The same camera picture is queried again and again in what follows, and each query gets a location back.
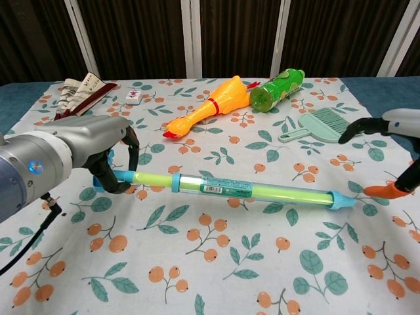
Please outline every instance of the robotic arm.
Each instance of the robotic arm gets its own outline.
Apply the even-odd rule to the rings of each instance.
[[[129,146],[129,170],[136,171],[138,139],[123,117],[71,116],[4,139],[0,135],[0,222],[65,181],[72,169],[86,168],[110,193],[130,187],[108,165],[111,148]]]
[[[401,135],[408,138],[413,149],[420,153],[420,110],[397,109],[385,112],[382,118],[361,118],[351,123],[339,139],[340,144],[348,142],[358,133],[372,135]],[[404,197],[420,185],[420,159],[404,171],[397,181],[388,186],[371,186],[364,190],[368,196],[385,199]]]

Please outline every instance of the floral tablecloth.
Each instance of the floral tablecloth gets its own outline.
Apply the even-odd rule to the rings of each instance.
[[[0,313],[419,313],[419,196],[363,194],[395,180],[409,153],[381,135],[345,145],[277,140],[307,111],[369,117],[336,78],[305,79],[267,114],[248,107],[210,117],[178,141],[162,137],[165,123],[200,106],[223,81],[116,81],[88,114],[130,119],[141,142],[139,171],[338,190],[357,198],[355,207],[328,211],[144,185],[114,196],[96,192],[89,172],[76,169],[51,192],[62,216],[1,277]],[[50,121],[61,86],[51,85],[10,133]],[[141,91],[139,105],[126,105],[129,91]],[[117,144],[112,167],[127,164],[127,147]],[[29,241],[46,208],[37,200],[0,225],[2,265]]]

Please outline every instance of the dark brown curtain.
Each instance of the dark brown curtain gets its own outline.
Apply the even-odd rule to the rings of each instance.
[[[292,0],[281,70],[376,76],[409,0]]]
[[[200,0],[204,77],[270,75],[280,0]]]
[[[0,0],[0,83],[83,79],[63,0]]]
[[[397,76],[420,75],[420,28],[396,72]]]
[[[180,1],[79,1],[102,79],[186,77]]]

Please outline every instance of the green bottle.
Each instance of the green bottle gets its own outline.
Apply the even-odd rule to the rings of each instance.
[[[270,81],[251,90],[251,105],[259,112],[267,113],[277,103],[299,90],[305,73],[303,70],[286,69]]]

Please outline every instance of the orange rubber chicken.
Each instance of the orange rubber chicken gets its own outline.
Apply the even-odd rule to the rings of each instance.
[[[247,89],[258,84],[252,83],[246,86],[242,83],[241,78],[235,75],[232,79],[222,83],[194,112],[168,123],[163,136],[172,139],[183,137],[190,132],[193,125],[207,117],[228,114],[233,110],[248,106],[250,99]]]

